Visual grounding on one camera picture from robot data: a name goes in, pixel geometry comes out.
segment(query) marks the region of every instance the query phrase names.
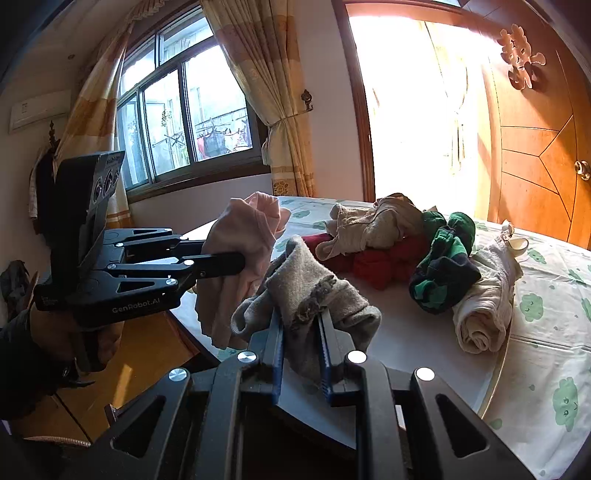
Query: door knob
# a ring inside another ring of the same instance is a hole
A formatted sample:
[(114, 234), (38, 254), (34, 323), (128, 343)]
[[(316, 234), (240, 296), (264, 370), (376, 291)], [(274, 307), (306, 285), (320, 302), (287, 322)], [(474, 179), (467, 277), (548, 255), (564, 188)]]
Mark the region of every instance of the door knob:
[(591, 179), (591, 167), (587, 162), (585, 162), (585, 160), (577, 160), (574, 163), (574, 170), (577, 175), (581, 175), (581, 178), (584, 181)]

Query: white bedsheet with green clouds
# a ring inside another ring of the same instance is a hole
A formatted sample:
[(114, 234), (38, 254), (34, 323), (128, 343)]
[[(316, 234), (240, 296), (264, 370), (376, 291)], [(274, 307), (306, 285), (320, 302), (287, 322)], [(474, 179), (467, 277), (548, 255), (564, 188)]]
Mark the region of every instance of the white bedsheet with green clouds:
[[(272, 257), (291, 235), (324, 232), (335, 201), (280, 197), (291, 210)], [(476, 223), (474, 249), (501, 226)], [(524, 272), (515, 286), (507, 356), (485, 421), (538, 479), (560, 477), (591, 432), (591, 252), (536, 233), (518, 258)]]

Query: curtain tieback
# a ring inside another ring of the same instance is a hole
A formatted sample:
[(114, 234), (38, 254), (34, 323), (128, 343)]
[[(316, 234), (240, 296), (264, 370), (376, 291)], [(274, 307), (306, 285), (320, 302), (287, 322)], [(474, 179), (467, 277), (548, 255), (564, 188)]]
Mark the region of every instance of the curtain tieback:
[(294, 117), (296, 117), (296, 116), (304, 115), (305, 113), (310, 113), (311, 111), (312, 111), (312, 110), (305, 110), (305, 111), (303, 111), (303, 112), (297, 112), (297, 113), (294, 113), (293, 115), (288, 115), (288, 116), (285, 116), (285, 117), (283, 117), (283, 118), (280, 118), (280, 119), (279, 119), (277, 122), (275, 122), (274, 124), (271, 124), (271, 125), (269, 125), (269, 128), (273, 128), (274, 126), (276, 126), (276, 125), (279, 125), (281, 122), (284, 122), (285, 120), (287, 120), (287, 119), (289, 119), (289, 118), (294, 118)]
[(297, 112), (297, 113), (294, 113), (293, 115), (289, 115), (289, 116), (285, 116), (283, 118), (280, 118), (274, 124), (269, 125), (269, 128), (272, 128), (272, 127), (280, 124), (281, 122), (284, 122), (288, 118), (294, 118), (295, 116), (298, 116), (298, 115), (304, 115), (305, 113), (309, 113), (312, 110), (314, 110), (314, 107), (312, 106), (312, 94), (308, 90), (304, 90), (304, 93), (301, 94), (300, 98), (306, 104), (306, 110), (304, 110), (303, 112)]

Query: hand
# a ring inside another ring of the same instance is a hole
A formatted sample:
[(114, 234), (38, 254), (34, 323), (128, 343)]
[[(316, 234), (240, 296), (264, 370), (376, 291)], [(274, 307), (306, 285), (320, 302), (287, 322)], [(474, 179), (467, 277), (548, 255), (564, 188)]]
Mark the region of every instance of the hand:
[[(29, 324), (31, 338), (42, 350), (61, 361), (74, 359), (70, 335), (80, 329), (71, 313), (41, 312), (33, 305)], [(99, 360), (102, 364), (106, 365), (117, 352), (123, 325), (123, 322), (113, 323), (99, 331)]]

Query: window glass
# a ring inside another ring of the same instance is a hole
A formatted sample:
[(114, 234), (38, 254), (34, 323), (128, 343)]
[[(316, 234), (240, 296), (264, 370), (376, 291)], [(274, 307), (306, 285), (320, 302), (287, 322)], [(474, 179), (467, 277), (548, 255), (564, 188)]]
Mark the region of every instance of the window glass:
[(148, 181), (139, 137), (136, 96), (133, 96), (126, 104), (119, 107), (117, 111), (117, 127), (119, 131), (119, 149), (125, 150), (121, 173), (125, 188), (130, 189)]
[(198, 160), (252, 148), (246, 100), (219, 46), (185, 63)]
[(201, 9), (182, 18), (160, 34), (160, 64), (212, 35)]
[(121, 75), (120, 95), (129, 92), (134, 85), (141, 82), (156, 69), (154, 64), (154, 39), (141, 47), (123, 67)]
[(188, 165), (178, 72), (175, 70), (146, 88), (144, 98), (156, 175)]

